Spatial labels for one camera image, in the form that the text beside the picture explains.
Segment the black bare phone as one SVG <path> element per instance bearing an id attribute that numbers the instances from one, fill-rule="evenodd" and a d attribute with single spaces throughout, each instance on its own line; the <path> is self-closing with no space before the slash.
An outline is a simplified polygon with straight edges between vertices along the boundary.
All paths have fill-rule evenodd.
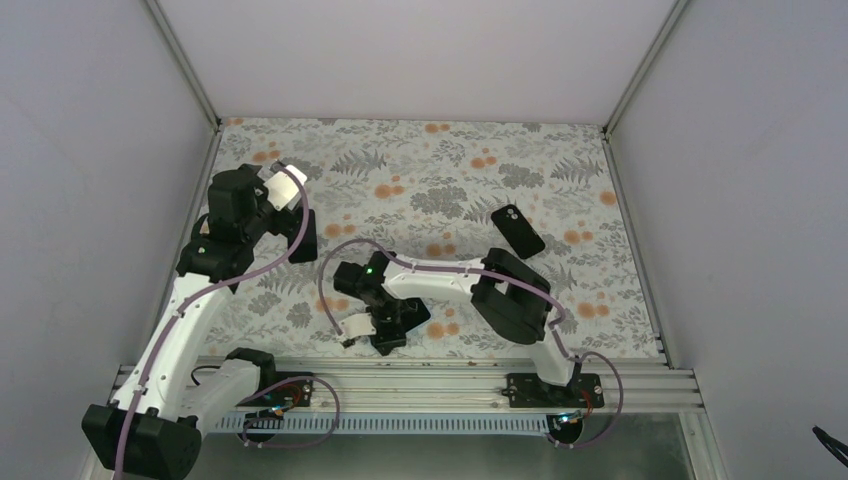
<path id="1" fill-rule="evenodd" d="M 295 224 L 292 226 L 291 232 L 287 236 L 288 246 L 294 246 L 295 240 L 298 238 L 302 227 L 305 227 L 305 232 L 302 235 L 300 242 L 289 256 L 288 261 L 291 264 L 312 263 L 318 258 L 316 213 L 313 209 L 309 209 L 307 216 L 308 218 L 306 222 L 304 222 L 302 208 L 297 210 L 294 214 Z"/>

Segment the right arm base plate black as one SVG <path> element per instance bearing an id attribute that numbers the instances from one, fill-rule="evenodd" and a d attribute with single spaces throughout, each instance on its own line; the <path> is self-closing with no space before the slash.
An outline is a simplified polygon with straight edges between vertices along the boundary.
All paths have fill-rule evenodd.
<path id="1" fill-rule="evenodd" d="M 578 374 L 566 386 L 545 383 L 535 373 L 511 373 L 500 393 L 517 409 L 605 406 L 600 377 L 591 373 Z"/>

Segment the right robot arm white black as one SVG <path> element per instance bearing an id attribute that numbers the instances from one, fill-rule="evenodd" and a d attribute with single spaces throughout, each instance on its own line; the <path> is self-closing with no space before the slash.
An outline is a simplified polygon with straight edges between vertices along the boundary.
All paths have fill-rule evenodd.
<path id="1" fill-rule="evenodd" d="M 340 263 L 332 283 L 336 292 L 366 306 L 364 313 L 339 322 L 346 345 L 366 337 L 387 356 L 430 320 L 426 301 L 464 302 L 502 339 L 527 349 L 549 404 L 565 407 L 580 393 L 577 359 L 548 323 L 555 308 L 549 282 L 503 249 L 465 261 L 379 250 L 365 264 Z"/>

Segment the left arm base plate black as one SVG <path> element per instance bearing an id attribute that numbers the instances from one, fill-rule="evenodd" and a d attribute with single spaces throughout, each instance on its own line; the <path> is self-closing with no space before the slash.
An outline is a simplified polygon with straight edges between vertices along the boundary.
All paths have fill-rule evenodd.
<path id="1" fill-rule="evenodd" d="M 290 381 L 289 378 L 290 375 L 287 373 L 280 374 L 276 382 L 284 381 L 283 385 L 277 386 L 270 392 L 252 400 L 243 400 L 237 406 L 271 409 L 309 407 L 314 382 L 311 379 L 302 379 L 301 375 L 299 375 L 299 380 Z"/>

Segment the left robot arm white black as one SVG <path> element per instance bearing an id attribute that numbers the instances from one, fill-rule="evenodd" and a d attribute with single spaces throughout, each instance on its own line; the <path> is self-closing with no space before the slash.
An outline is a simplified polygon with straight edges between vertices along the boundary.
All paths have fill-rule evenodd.
<path id="1" fill-rule="evenodd" d="M 180 252 L 168 303 L 141 358 L 104 405 L 93 404 L 81 427 L 102 466 L 115 478 L 183 479 L 203 438 L 238 404 L 270 402 L 278 391 L 274 357 L 239 347 L 210 379 L 189 383 L 212 322 L 239 285 L 260 275 L 255 249 L 282 236 L 282 260 L 317 257 L 307 176 L 287 165 L 262 178 L 244 164 L 214 175 L 207 210 Z"/>

